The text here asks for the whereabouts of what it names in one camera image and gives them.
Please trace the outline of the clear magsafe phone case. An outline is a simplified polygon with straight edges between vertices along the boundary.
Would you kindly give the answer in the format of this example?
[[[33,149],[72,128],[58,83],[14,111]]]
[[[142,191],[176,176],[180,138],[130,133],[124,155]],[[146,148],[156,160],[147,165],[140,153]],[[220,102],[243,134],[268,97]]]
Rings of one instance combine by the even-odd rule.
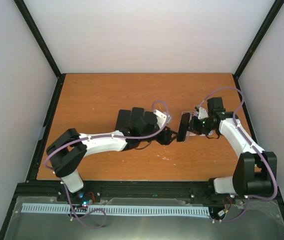
[[[190,112],[190,113],[191,113],[190,120],[191,120],[191,118],[192,118],[193,116],[195,116],[195,111],[183,111],[182,114],[183,114],[183,113],[186,113],[186,112]],[[188,130],[187,135],[186,135],[186,140],[185,140],[184,142],[187,142],[190,137],[193,137],[193,136],[195,136],[195,135],[196,135],[196,134],[191,133],[191,132],[189,132],[189,130]]]

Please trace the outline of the black phone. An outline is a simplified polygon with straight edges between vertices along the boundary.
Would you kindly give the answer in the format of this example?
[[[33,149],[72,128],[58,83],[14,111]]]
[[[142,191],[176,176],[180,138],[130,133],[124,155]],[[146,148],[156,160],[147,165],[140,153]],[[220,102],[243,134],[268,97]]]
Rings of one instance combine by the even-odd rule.
[[[185,112],[182,114],[176,139],[177,142],[184,142],[186,140],[186,135],[189,129],[190,117],[190,112]]]
[[[131,114],[130,114],[130,120],[129,120],[129,127],[131,129],[138,129],[141,130],[144,126],[144,108],[140,107],[133,107]]]

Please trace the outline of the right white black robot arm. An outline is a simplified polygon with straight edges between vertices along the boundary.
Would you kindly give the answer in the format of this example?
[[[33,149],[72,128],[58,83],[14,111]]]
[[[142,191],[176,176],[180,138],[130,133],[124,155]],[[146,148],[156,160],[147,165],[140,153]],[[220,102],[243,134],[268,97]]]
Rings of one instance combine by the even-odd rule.
[[[236,113],[226,111],[221,97],[208,99],[207,108],[195,107],[189,131],[196,135],[208,135],[215,131],[229,142],[238,157],[232,176],[213,179],[215,193],[266,201],[276,198],[277,156],[272,151],[265,151],[252,139]]]

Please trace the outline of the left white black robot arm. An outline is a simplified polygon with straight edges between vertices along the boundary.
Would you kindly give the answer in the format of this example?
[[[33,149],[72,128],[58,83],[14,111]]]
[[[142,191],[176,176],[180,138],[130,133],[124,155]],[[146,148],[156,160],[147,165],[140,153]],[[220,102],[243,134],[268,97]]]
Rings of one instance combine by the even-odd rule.
[[[121,109],[113,132],[84,134],[74,128],[65,131],[46,149],[44,165],[67,187],[68,195],[74,201],[81,201],[86,189],[77,168],[85,157],[138,149],[141,142],[169,145],[178,136],[166,126],[170,120],[167,113],[159,110]]]

